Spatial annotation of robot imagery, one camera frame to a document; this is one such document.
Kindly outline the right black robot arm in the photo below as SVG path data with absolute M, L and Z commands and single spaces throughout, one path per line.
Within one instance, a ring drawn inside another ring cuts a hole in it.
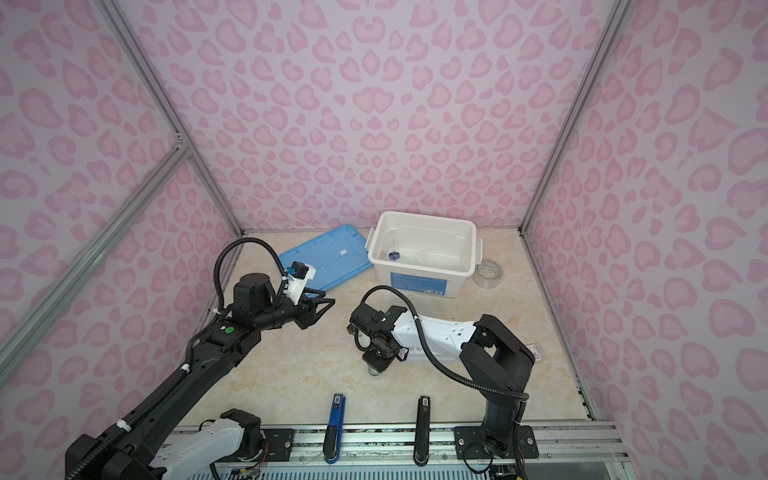
M 479 392 L 486 401 L 481 448 L 499 457 L 513 455 L 536 358 L 498 318 L 484 314 L 475 322 L 449 321 L 403 306 L 379 311 L 363 302 L 352 312 L 347 331 L 375 375 L 396 361 L 426 361 Z

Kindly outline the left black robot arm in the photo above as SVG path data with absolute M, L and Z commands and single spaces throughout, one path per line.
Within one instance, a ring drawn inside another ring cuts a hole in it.
M 275 292 L 268 275 L 243 276 L 233 301 L 187 345 L 178 367 L 145 400 L 93 437 L 81 435 L 65 453 L 68 479 L 185 479 L 229 456 L 256 458 L 264 448 L 260 419 L 231 409 L 207 429 L 173 445 L 166 440 L 198 401 L 258 345 L 262 334 L 289 323 L 305 330 L 334 304 L 302 279 Z

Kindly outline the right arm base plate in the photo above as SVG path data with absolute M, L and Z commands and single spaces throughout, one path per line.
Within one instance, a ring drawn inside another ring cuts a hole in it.
M 537 459 L 540 455 L 534 431 L 529 425 L 517 427 L 517 451 L 522 460 Z M 512 451 L 512 436 L 506 441 L 492 437 L 479 425 L 453 428 L 456 456 L 459 460 L 489 460 L 491 456 L 500 459 L 516 458 Z

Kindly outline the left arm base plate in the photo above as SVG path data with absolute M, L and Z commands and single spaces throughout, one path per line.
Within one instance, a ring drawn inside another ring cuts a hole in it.
M 261 438 L 256 449 L 251 450 L 249 441 L 246 449 L 218 459 L 226 463 L 274 463 L 288 462 L 291 457 L 296 431 L 291 428 L 267 428 L 260 431 Z

